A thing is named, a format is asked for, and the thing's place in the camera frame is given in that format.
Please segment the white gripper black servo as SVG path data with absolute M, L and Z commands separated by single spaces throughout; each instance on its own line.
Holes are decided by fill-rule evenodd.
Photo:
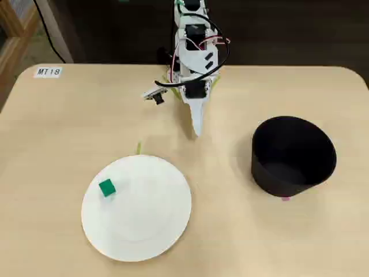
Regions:
M 200 136 L 202 133 L 205 99 L 209 97 L 219 79 L 219 75 L 210 75 L 194 82 L 185 80 L 183 83 L 187 84 L 179 86 L 182 100 L 188 101 L 192 126 L 196 136 Z

